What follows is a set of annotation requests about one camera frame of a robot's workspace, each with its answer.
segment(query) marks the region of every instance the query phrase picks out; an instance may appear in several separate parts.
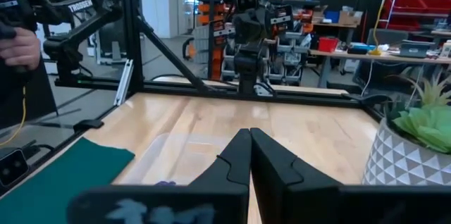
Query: blue object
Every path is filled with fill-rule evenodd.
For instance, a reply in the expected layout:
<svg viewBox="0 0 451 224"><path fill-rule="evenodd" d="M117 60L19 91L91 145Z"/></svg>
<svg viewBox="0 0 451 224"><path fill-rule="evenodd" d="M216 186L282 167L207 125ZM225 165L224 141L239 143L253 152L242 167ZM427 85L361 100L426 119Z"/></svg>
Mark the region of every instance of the blue object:
<svg viewBox="0 0 451 224"><path fill-rule="evenodd" d="M339 11L325 11L324 18L331 19L332 23L338 23L338 20L340 19L340 12Z"/></svg>
<svg viewBox="0 0 451 224"><path fill-rule="evenodd" d="M375 45L352 45L355 49L366 49L367 51L372 51L376 48Z"/></svg>

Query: floor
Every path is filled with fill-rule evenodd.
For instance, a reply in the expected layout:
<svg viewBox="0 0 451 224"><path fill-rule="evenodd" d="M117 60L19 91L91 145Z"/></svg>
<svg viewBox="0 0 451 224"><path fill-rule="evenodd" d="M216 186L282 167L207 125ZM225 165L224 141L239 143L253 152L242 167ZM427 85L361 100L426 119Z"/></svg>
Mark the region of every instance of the floor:
<svg viewBox="0 0 451 224"><path fill-rule="evenodd" d="M179 58L182 58L182 43L187 37L176 37L164 39L163 42ZM147 39L142 44L145 51L142 56L143 73L146 80L150 80L157 75L180 74L175 66ZM185 65L196 75L201 75L205 65L198 65L193 62L184 61ZM90 69L94 76L120 79L123 66L101 66L97 65L94 57L85 57L82 64ZM10 143L8 147L21 147L31 140L37 140L38 144L48 144L57 146L73 134L72 126L84 119L93 119L100 116L113 106L116 95L114 91L97 89L76 89L67 87L55 87L56 76L49 75L52 91L58 106L57 116L55 113L49 114L37 121L25 124L20 134ZM301 85L305 87L316 87L318 75L312 70L304 70ZM330 74L330 81L343 84L352 84L352 74L340 75L337 70ZM49 127L57 124L60 127ZM6 141L17 127L0 130L0 142ZM47 153L42 150L29 162Z"/></svg>

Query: plant pot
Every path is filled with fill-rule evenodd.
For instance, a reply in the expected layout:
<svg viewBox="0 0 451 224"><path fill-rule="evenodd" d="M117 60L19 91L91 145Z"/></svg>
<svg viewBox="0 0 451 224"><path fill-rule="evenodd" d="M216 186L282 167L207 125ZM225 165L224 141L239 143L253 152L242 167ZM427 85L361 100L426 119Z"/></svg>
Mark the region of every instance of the plant pot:
<svg viewBox="0 0 451 224"><path fill-rule="evenodd" d="M382 119L362 184L451 185L451 156L402 138Z"/></svg>

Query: black sleeve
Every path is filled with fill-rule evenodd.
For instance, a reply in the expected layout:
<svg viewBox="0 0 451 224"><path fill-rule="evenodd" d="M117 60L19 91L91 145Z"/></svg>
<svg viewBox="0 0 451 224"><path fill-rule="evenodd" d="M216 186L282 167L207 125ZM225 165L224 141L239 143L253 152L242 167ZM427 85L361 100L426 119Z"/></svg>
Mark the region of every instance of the black sleeve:
<svg viewBox="0 0 451 224"><path fill-rule="evenodd" d="M6 66L3 59L0 59L0 103L15 89L19 89L31 78L31 72L16 73L13 67Z"/></svg>

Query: teal towel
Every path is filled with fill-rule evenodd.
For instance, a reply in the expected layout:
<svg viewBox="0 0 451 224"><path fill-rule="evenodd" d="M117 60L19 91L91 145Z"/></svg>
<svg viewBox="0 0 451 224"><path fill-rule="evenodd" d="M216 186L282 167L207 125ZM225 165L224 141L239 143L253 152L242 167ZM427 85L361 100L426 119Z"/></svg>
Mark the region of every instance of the teal towel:
<svg viewBox="0 0 451 224"><path fill-rule="evenodd" d="M66 207L79 193L110 184L135 155L81 138L62 156L0 200L1 224L66 221Z"/></svg>

